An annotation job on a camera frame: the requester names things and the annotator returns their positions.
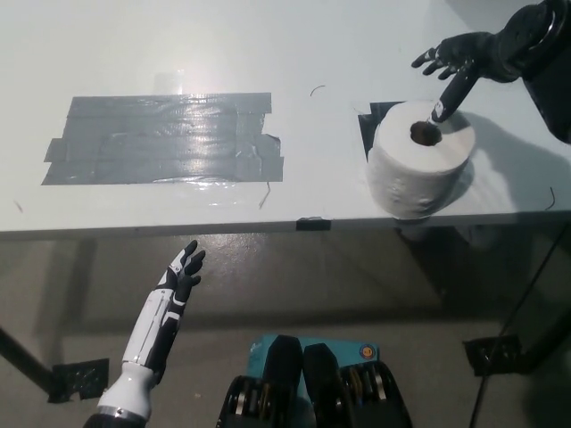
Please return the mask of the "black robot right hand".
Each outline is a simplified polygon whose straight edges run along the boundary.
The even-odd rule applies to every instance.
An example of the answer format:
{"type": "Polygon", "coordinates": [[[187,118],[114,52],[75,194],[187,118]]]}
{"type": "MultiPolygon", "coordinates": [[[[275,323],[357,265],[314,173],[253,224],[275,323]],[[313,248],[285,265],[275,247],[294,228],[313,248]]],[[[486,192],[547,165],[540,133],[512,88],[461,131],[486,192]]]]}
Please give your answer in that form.
{"type": "Polygon", "coordinates": [[[445,38],[417,57],[411,66],[422,68],[425,76],[439,71],[440,80],[451,79],[428,116],[427,121],[434,125],[444,123],[460,107],[478,79],[509,83],[517,78],[502,65],[497,37],[489,32],[445,38]]]}

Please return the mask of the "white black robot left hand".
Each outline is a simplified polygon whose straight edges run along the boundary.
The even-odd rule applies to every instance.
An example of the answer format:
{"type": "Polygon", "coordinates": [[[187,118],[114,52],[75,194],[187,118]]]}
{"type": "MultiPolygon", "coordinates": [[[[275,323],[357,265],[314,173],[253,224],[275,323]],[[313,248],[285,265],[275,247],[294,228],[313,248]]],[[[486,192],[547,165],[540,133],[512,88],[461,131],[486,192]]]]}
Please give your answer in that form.
{"type": "Polygon", "coordinates": [[[148,294],[128,340],[122,361],[143,366],[159,383],[175,341],[192,289],[201,282],[198,272],[205,251],[191,241],[166,267],[148,294]]]}

